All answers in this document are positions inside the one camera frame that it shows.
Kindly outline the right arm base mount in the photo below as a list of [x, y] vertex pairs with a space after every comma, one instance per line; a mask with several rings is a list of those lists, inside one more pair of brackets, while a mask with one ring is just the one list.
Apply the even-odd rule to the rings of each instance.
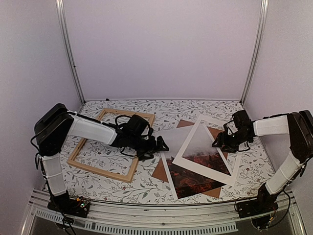
[[270, 194], [266, 188], [260, 188], [256, 199], [235, 203], [234, 209], [240, 218], [267, 215], [252, 219], [252, 225], [259, 230], [268, 229], [277, 216], [278, 194]]

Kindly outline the white mat board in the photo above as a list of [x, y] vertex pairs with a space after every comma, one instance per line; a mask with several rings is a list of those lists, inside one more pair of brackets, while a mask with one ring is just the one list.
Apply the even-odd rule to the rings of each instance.
[[[174, 157], [172, 163], [204, 177], [216, 180], [218, 182], [233, 187], [236, 183], [239, 173], [239, 166], [242, 154], [238, 153], [235, 155], [234, 167], [231, 168], [226, 158], [224, 157], [221, 149], [219, 147], [212, 147], [214, 138], [209, 131], [207, 124], [222, 126], [224, 122], [211, 118], [209, 116], [199, 115], [195, 124], [192, 126], [188, 136], [183, 142], [180, 150]], [[215, 153], [218, 153], [218, 155], [221, 157], [224, 165], [229, 171], [228, 175], [186, 159], [187, 156], [190, 156], [192, 154], [202, 154], [201, 159], [203, 160], [205, 156], [211, 156]]]

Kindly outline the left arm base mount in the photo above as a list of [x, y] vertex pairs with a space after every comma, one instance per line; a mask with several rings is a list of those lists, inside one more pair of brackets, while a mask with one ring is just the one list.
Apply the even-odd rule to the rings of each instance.
[[70, 198], [68, 191], [59, 196], [51, 196], [48, 209], [68, 215], [87, 218], [90, 208], [90, 200], [79, 196]]

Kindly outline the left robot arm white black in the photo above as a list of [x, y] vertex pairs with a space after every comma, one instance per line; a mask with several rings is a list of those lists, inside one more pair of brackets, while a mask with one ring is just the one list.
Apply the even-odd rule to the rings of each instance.
[[90, 139], [116, 148], [131, 148], [135, 160], [152, 159], [154, 154], [169, 151], [161, 136], [153, 136], [154, 114], [105, 108], [97, 118], [70, 111], [62, 103], [52, 107], [34, 127], [30, 143], [37, 149], [43, 177], [61, 212], [69, 212], [73, 203], [65, 194], [60, 152], [69, 136]]

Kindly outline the light wooden picture frame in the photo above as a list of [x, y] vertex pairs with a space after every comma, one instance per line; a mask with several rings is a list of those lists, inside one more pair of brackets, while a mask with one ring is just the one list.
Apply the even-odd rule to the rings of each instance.
[[[149, 114], [149, 113], [140, 113], [140, 112], [132, 112], [132, 111], [125, 111], [125, 110], [117, 110], [117, 109], [111, 109], [111, 108], [104, 108], [99, 115], [96, 117], [97, 120], [101, 120], [102, 117], [107, 114], [107, 113], [111, 113], [111, 114], [120, 114], [120, 115], [139, 115], [142, 118], [146, 118], [150, 124], [150, 126], [153, 125], [154, 120], [155, 120], [155, 114]], [[83, 148], [84, 144], [86, 143], [87, 139], [82, 138], [80, 140], [80, 142], [78, 143], [78, 145], [75, 147], [74, 151], [72, 152], [71, 156], [68, 158], [67, 163], [70, 166], [74, 166], [76, 168], [79, 168], [81, 170], [85, 170], [100, 176], [104, 176], [104, 177], [108, 177], [111, 179], [115, 179], [115, 180], [119, 180], [125, 183], [131, 183], [134, 177], [134, 174], [136, 172], [136, 168], [138, 165], [138, 157], [134, 157], [132, 164], [130, 166], [130, 169], [128, 171], [127, 175], [121, 175], [121, 174], [117, 174], [117, 173], [113, 173], [113, 172], [109, 172], [109, 171], [105, 171], [99, 168], [95, 168], [93, 166], [90, 165], [86, 165], [80, 162], [77, 162], [75, 159], [78, 156], [78, 154], [80, 153], [80, 150]]]

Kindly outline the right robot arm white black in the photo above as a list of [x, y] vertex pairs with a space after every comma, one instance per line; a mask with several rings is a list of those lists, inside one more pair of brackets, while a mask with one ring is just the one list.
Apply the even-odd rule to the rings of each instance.
[[252, 143], [255, 137], [260, 137], [265, 143], [278, 141], [280, 147], [275, 147], [275, 153], [284, 153], [285, 158], [276, 161], [277, 170], [258, 190], [257, 199], [253, 202], [256, 213], [264, 213], [272, 205], [285, 186], [290, 184], [303, 171], [313, 157], [313, 116], [309, 110], [290, 112], [264, 117], [252, 121], [245, 110], [232, 115], [236, 132], [231, 132], [224, 124], [212, 143], [228, 153], [239, 152], [242, 143]]

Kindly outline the red forest landscape photo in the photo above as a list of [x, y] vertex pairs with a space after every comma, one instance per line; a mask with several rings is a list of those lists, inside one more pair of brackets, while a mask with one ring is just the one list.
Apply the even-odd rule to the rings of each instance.
[[169, 151], [164, 152], [162, 155], [162, 164], [167, 176], [167, 181], [173, 191], [172, 196], [181, 199], [202, 193], [218, 198], [224, 183], [204, 177], [172, 163], [191, 129], [192, 126], [190, 125], [159, 132], [169, 146]]

